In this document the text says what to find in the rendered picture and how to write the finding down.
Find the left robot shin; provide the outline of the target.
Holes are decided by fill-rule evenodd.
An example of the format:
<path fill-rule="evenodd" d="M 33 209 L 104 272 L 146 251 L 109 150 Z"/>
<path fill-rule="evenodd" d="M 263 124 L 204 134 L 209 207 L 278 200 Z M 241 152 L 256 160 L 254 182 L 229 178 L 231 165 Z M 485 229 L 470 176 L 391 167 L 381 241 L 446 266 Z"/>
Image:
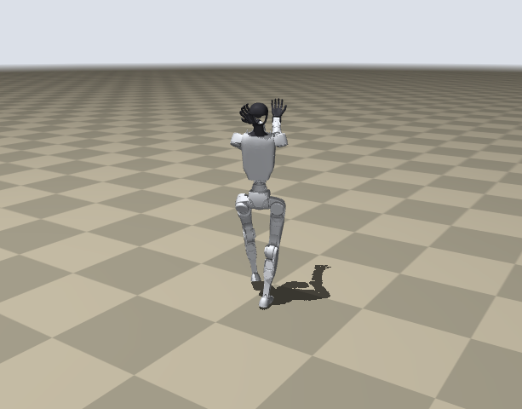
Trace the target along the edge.
<path fill-rule="evenodd" d="M 250 261 L 252 274 L 254 272 L 257 273 L 255 241 L 254 240 L 252 240 L 252 242 L 248 242 L 247 241 L 246 231 L 245 230 L 243 230 L 243 234 L 244 234 L 244 243 L 245 243 L 246 254 L 247 254 L 247 257 L 248 257 L 248 259 Z"/>

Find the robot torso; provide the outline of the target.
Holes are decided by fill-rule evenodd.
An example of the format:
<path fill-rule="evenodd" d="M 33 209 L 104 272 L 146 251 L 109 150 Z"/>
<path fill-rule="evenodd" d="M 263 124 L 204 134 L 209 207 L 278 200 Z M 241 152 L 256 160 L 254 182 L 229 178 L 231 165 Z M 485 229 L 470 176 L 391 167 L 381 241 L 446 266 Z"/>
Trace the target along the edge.
<path fill-rule="evenodd" d="M 253 131 L 253 130 L 252 130 Z M 241 140 L 243 168 L 249 180 L 254 181 L 249 191 L 249 208 L 256 210 L 269 209 L 270 190 L 266 182 L 275 165 L 276 146 L 273 133 L 264 136 L 250 136 L 244 133 Z"/>

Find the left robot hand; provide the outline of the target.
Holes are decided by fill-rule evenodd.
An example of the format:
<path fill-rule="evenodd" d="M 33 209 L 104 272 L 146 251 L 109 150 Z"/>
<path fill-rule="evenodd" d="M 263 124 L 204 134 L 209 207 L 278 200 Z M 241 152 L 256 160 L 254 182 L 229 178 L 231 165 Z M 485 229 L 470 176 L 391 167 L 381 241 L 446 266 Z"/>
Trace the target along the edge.
<path fill-rule="evenodd" d="M 251 119 L 251 116 L 250 116 L 250 114 L 249 114 L 249 112 L 248 112 L 248 111 L 250 111 L 248 105 L 249 105 L 249 103 L 246 104 L 246 108 L 247 108 L 247 109 L 245 108 L 245 105 L 244 105 L 244 107 L 241 107 L 241 111 L 240 111 L 239 113 L 240 113 L 240 115 L 244 118 L 244 119 L 241 118 L 241 120 L 242 120 L 243 122 L 245 122 L 245 123 L 249 123 L 249 124 L 253 124 L 252 119 Z M 247 111 L 247 110 L 248 110 L 248 111 Z M 246 113 L 247 113 L 247 114 L 246 114 Z M 244 115 L 245 115 L 245 116 L 244 116 Z M 256 119 L 255 116 L 253 116 L 253 118 L 254 118 L 254 120 L 255 120 L 257 123 L 259 123 L 260 119 Z M 254 127 L 254 124 L 253 124 L 252 126 Z"/>

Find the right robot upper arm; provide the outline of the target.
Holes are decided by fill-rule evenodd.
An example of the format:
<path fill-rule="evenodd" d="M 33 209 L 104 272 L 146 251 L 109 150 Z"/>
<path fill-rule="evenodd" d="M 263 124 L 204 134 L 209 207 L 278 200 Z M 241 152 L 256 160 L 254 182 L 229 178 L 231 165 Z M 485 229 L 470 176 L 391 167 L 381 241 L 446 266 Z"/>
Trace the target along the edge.
<path fill-rule="evenodd" d="M 284 147 L 284 146 L 288 145 L 285 133 L 278 134 L 278 135 L 274 134 L 274 135 L 275 135 L 275 137 L 273 137 L 273 139 L 274 139 L 276 147 Z"/>

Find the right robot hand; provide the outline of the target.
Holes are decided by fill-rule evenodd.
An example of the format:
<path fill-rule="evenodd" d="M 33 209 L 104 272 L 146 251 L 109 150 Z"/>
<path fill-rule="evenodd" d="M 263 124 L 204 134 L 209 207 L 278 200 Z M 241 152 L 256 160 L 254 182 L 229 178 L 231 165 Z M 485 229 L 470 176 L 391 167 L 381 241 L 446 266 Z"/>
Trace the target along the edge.
<path fill-rule="evenodd" d="M 276 99 L 275 99 L 275 102 L 274 102 L 274 109 L 273 109 L 273 102 L 272 102 L 272 122 L 273 122 L 273 118 L 280 118 L 280 123 L 281 123 L 281 116 L 283 115 L 284 111 L 286 110 L 286 107 L 287 105 L 284 106 L 284 110 L 282 111 L 282 107 L 283 107 L 283 99 L 281 100 L 281 106 L 279 108 L 279 98 L 278 98 L 278 108 L 277 108 L 277 105 L 276 105 Z"/>

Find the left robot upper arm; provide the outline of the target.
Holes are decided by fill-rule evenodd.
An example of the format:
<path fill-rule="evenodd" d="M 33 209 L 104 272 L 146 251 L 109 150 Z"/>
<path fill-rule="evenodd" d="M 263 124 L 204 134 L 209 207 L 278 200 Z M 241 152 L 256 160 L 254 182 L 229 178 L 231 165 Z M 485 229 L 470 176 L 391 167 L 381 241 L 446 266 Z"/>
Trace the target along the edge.
<path fill-rule="evenodd" d="M 231 139 L 231 142 L 230 144 L 234 147 L 237 147 L 238 149 L 240 149 L 242 151 L 242 148 L 241 148 L 241 140 L 242 140 L 242 137 L 243 135 L 239 134 L 239 133 L 233 133 L 232 135 L 232 139 Z"/>

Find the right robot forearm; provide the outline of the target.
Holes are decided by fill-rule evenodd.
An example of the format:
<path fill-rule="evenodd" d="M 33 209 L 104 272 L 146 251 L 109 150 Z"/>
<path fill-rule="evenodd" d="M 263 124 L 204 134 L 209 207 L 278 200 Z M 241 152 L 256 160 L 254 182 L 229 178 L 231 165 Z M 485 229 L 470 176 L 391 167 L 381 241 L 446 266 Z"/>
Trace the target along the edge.
<path fill-rule="evenodd" d="M 282 134 L 280 118 L 273 118 L 272 133 L 276 135 Z"/>

